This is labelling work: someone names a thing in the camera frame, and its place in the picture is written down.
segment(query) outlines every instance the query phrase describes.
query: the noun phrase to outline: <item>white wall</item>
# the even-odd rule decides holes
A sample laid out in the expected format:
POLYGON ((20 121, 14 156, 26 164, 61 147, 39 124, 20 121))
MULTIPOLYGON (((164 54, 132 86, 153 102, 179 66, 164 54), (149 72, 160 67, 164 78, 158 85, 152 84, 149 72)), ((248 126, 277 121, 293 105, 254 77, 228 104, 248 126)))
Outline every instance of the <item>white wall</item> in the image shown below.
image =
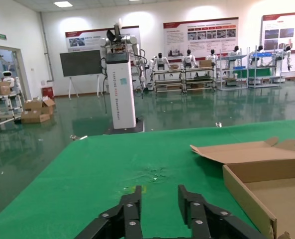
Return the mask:
POLYGON ((0 46, 21 50, 28 97, 40 96, 41 82, 49 80, 49 75, 38 13, 13 0, 0 0, 0 33, 7 35, 7 41, 0 40, 0 46))
MULTIPOLYGON (((173 21, 239 17, 239 46, 259 44, 261 17, 266 14, 295 12, 290 4, 278 0, 181 0, 109 8, 45 13, 44 21, 54 68, 56 95, 68 93, 68 79, 63 78, 59 53, 67 52, 65 32, 113 27, 122 18, 124 26, 139 25, 141 48, 150 59, 164 51, 163 23, 173 21)), ((97 81, 91 76, 76 77, 79 93, 96 92, 97 81)))

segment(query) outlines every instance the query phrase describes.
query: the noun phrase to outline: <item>table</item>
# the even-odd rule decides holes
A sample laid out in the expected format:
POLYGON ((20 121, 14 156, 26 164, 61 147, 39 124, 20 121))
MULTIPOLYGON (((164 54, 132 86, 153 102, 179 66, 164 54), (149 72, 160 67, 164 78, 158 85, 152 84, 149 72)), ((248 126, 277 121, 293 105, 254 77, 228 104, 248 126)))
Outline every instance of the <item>table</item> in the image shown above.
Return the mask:
POLYGON ((74 141, 0 213, 0 238, 73 239, 135 185, 143 186, 144 238, 190 236, 179 212, 179 184, 252 225, 225 188, 222 165, 192 153, 190 144, 209 146, 272 136, 295 138, 295 120, 74 141))
POLYGON ((187 91, 195 91, 195 90, 207 90, 207 89, 214 89, 215 82, 214 79, 211 77, 206 77, 205 79, 200 78, 188 78, 187 73, 191 75, 191 73, 197 73, 201 71, 213 71, 213 67, 200 67, 200 68, 187 68, 187 69, 173 69, 173 70, 158 70, 153 71, 153 79, 154 79, 154 92, 171 92, 171 91, 181 91, 182 93, 186 94, 187 91), (156 80, 156 76, 160 75, 168 75, 168 74, 175 74, 179 73, 179 79, 171 79, 171 80, 156 80), (212 86, 208 87, 197 87, 197 88, 188 88, 187 85, 192 84, 206 84, 212 83, 212 86))
POLYGON ((22 103, 21 103, 21 94, 10 94, 10 95, 0 95, 0 99, 6 99, 8 98, 8 102, 9 102, 9 106, 6 106, 6 112, 0 112, 0 125, 10 122, 10 121, 14 121, 17 120, 19 118, 21 118, 21 112, 22 112, 22 103), (17 101, 19 102, 19 106, 17 107, 13 107, 10 97, 16 97, 17 101))

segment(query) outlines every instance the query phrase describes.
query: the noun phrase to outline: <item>reflective floor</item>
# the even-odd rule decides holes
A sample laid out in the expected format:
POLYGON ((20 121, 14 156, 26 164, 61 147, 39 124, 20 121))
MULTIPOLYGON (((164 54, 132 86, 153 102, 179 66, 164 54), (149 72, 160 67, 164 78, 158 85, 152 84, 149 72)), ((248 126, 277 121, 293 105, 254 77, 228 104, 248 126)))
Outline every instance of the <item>reflective floor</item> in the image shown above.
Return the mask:
MULTIPOLYGON (((43 124, 0 128, 0 211, 71 142, 70 135, 101 135, 112 124, 109 97, 57 98, 54 117, 43 124)), ((145 131, 223 127, 295 119, 295 82, 281 89, 149 93, 135 98, 145 131)))

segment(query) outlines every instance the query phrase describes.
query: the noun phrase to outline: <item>exit sign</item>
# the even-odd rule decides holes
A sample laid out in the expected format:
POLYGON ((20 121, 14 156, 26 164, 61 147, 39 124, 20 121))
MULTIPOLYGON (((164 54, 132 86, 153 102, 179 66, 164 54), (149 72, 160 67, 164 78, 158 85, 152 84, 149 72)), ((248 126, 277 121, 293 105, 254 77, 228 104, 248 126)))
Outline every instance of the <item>exit sign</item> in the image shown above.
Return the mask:
POLYGON ((4 35, 4 34, 0 34, 0 39, 1 39, 1 40, 7 40, 7 36, 4 35))

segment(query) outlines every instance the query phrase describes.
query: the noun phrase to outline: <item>poster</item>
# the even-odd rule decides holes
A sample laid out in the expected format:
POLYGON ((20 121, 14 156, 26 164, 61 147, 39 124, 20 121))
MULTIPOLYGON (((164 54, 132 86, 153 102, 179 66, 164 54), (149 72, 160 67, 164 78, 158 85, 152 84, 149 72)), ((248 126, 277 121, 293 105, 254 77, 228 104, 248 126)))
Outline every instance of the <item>poster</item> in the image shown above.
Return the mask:
MULTIPOLYGON (((106 38, 106 32, 108 30, 114 33, 114 28, 66 32, 68 52, 100 50, 98 41, 101 38, 106 38)), ((140 45, 141 37, 139 26, 123 27, 120 33, 122 36, 136 36, 137 42, 140 45)))
POLYGON ((227 53, 238 44, 238 18, 164 23, 165 54, 169 60, 178 60, 188 49, 198 58, 210 50, 227 53))
POLYGON ((290 45, 295 52, 295 13, 263 16, 261 44, 265 51, 283 49, 290 45))

